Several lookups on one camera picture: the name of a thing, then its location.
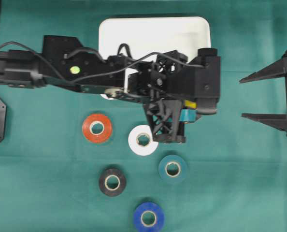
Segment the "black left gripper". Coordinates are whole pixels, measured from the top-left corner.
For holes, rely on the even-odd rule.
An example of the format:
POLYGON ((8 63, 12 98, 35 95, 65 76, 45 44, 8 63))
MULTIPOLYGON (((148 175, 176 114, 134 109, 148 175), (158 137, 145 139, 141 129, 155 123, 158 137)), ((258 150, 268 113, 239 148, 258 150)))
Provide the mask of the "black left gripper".
POLYGON ((201 118, 188 109, 185 101, 192 93, 183 86, 184 77, 193 77, 201 70, 201 57, 191 61, 178 51, 157 54, 155 61, 137 61, 127 52, 127 62, 136 73, 129 77, 126 100, 141 103, 152 133, 160 143, 184 143, 185 123, 201 118))

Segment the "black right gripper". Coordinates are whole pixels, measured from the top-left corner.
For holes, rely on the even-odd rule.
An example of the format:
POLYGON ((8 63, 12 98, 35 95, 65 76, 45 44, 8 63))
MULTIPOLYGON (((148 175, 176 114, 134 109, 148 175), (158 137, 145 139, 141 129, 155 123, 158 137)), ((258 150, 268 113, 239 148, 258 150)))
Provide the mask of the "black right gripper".
MULTIPOLYGON (((254 72, 249 76, 242 78, 239 83, 248 83, 253 81, 273 79, 285 76, 286 101, 287 101, 287 51, 282 58, 270 64, 260 71, 254 72)), ((242 113, 244 118, 268 125, 280 131, 287 132, 287 114, 250 114, 242 113)))

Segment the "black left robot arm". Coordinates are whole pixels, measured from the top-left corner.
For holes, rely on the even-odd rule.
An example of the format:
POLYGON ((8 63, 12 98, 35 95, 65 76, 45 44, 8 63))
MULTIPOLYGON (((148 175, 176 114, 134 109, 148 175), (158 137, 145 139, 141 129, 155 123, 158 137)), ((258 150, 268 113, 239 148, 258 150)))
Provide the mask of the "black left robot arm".
POLYGON ((41 53, 22 44, 19 50, 0 48, 0 85, 51 85, 140 103, 153 141, 183 143, 182 111, 186 101, 202 102, 196 84, 204 83, 210 64, 202 57, 188 60, 176 50, 155 55, 152 61, 148 57, 134 59, 130 47, 123 43, 115 55, 103 58, 75 37, 46 35, 41 53))

